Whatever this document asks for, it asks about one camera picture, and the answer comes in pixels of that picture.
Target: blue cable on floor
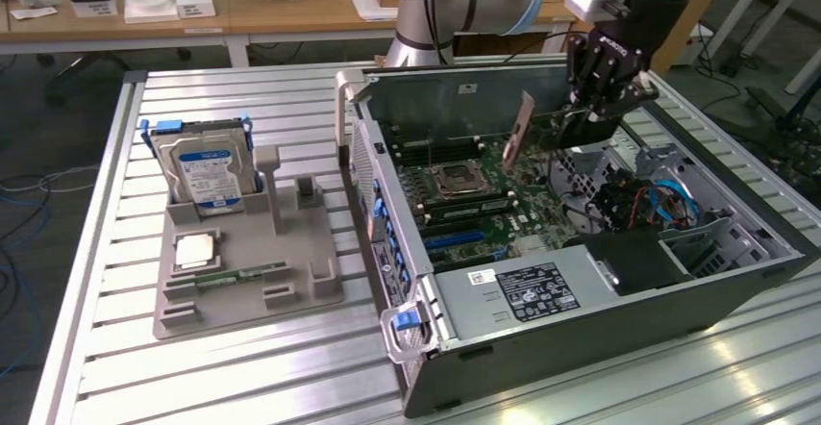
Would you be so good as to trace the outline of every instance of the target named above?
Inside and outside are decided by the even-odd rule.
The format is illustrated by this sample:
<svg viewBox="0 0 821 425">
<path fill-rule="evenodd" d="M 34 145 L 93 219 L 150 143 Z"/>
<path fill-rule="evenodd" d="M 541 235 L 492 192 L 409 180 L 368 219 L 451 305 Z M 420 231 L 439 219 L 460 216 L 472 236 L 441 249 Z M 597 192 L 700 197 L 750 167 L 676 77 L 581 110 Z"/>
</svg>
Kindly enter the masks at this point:
<svg viewBox="0 0 821 425">
<path fill-rule="evenodd" d="M 0 201 L 9 204 L 14 204 L 17 206 L 37 207 L 43 212 L 43 214 L 41 215 L 42 217 L 41 224 L 34 229 L 34 231 L 27 236 L 22 237 L 15 242 L 6 245 L 3 249 L 0 249 L 3 251 L 3 255 L 7 256 L 9 260 L 11 260 L 6 251 L 11 249 L 17 249 L 22 247 L 23 245 L 26 245 L 43 232 L 50 222 L 50 208 L 46 205 L 46 203 L 19 201 L 17 199 L 11 199 L 5 196 L 0 196 Z M 0 264 L 0 272 L 7 276 L 10 281 L 17 282 L 19 289 L 21 289 L 21 293 L 23 294 L 23 299 L 26 300 L 26 306 L 29 307 L 29 312 L 31 313 L 31 316 L 34 317 L 34 322 L 35 322 L 35 337 L 31 339 L 29 347 L 26 348 L 23 353 L 18 355 L 13 363 L 6 367 L 6 369 L 3 369 L 3 371 L 0 371 L 0 380 L 3 380 L 3 378 L 10 374 L 10 372 L 15 370 L 15 368 L 23 363 L 23 361 L 26 361 L 26 358 L 29 358 L 29 356 L 33 354 L 38 346 L 43 343 L 45 326 L 43 326 L 43 320 L 41 319 L 41 311 L 38 308 L 38 303 L 35 301 L 35 297 L 29 287 L 29 283 L 26 282 L 26 278 L 17 271 L 15 266 L 11 262 L 10 262 L 10 266 Z"/>
<path fill-rule="evenodd" d="M 0 380 L 6 377 L 6 375 L 15 370 L 29 355 L 31 355 L 38 345 L 43 342 L 43 320 L 41 319 L 41 312 L 38 309 L 38 303 L 35 302 L 35 297 L 31 293 L 31 289 L 29 288 L 29 284 L 26 283 L 26 278 L 21 276 L 17 270 L 9 266 L 0 265 L 0 272 L 3 272 L 11 280 L 17 280 L 18 285 L 21 286 L 21 291 L 23 293 L 23 298 L 26 299 L 26 305 L 29 306 L 29 311 L 31 312 L 33 317 L 35 318 L 35 337 L 33 338 L 29 348 L 26 351 L 21 353 L 13 363 L 7 366 L 6 369 L 0 372 Z"/>
</svg>

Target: motherboard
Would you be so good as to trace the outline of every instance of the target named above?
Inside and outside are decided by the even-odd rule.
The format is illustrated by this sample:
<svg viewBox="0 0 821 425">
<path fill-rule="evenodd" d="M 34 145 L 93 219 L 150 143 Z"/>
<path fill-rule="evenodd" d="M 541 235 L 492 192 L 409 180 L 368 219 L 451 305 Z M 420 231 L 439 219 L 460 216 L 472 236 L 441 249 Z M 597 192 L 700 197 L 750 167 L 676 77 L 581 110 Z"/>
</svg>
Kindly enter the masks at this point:
<svg viewBox="0 0 821 425">
<path fill-rule="evenodd" d="M 505 170 L 504 151 L 503 138 L 393 144 L 436 272 L 560 249 L 579 236 L 549 187 L 545 155 L 528 155 Z"/>
</svg>

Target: barcode sticker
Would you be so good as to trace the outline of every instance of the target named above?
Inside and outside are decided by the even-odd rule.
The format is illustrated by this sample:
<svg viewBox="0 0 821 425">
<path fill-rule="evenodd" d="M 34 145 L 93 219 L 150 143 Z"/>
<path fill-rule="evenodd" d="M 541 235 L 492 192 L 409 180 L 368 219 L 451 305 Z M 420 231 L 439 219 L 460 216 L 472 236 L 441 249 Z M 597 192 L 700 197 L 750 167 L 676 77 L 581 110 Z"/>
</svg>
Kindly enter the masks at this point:
<svg viewBox="0 0 821 425">
<path fill-rule="evenodd" d="M 473 286 L 479 286 L 480 284 L 496 283 L 497 271 L 493 268 L 483 269 L 481 271 L 473 271 L 468 273 L 468 277 L 472 280 Z"/>
</svg>

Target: white tag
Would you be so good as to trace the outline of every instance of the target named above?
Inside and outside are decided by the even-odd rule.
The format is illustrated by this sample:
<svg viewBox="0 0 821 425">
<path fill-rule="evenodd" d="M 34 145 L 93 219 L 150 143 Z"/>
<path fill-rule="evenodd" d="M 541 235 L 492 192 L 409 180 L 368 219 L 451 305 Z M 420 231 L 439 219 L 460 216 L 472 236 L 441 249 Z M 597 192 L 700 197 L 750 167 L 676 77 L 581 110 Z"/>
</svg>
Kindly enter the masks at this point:
<svg viewBox="0 0 821 425">
<path fill-rule="evenodd" d="M 181 155 L 182 175 L 194 202 L 208 208 L 225 208 L 241 202 L 241 185 L 229 169 L 234 158 L 228 150 Z"/>
<path fill-rule="evenodd" d="M 481 271 L 473 271 L 468 273 L 468 277 L 472 280 L 472 285 L 479 286 L 480 284 L 496 283 L 497 282 L 497 271 L 492 269 L 483 269 Z"/>
<path fill-rule="evenodd" d="M 464 95 L 467 93 L 477 93 L 477 89 L 479 89 L 479 84 L 463 84 L 460 86 L 459 93 L 461 95 Z"/>
<path fill-rule="evenodd" d="M 34 10 L 13 10 L 10 12 L 17 19 L 39 18 L 41 16 L 49 16 L 57 13 L 55 7 L 46 7 L 45 9 Z"/>
<path fill-rule="evenodd" d="M 186 34 L 217 34 L 222 33 L 222 28 L 188 28 Z"/>
<path fill-rule="evenodd" d="M 98 2 L 73 2 L 75 15 L 79 18 L 90 18 L 94 16 L 114 16 L 117 14 L 117 4 L 114 0 L 102 0 Z"/>
</svg>

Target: hard drive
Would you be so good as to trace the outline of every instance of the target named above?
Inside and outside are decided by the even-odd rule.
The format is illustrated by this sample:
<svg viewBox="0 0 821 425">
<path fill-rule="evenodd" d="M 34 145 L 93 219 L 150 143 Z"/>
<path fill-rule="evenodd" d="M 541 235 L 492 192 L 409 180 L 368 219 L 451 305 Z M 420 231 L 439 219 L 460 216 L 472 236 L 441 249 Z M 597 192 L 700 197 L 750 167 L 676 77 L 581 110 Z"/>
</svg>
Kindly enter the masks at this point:
<svg viewBox="0 0 821 425">
<path fill-rule="evenodd" d="M 164 120 L 154 130 L 148 120 L 141 125 L 173 202 L 196 203 L 202 216 L 241 211 L 244 195 L 260 192 L 262 186 L 252 157 L 250 119 Z"/>
</svg>

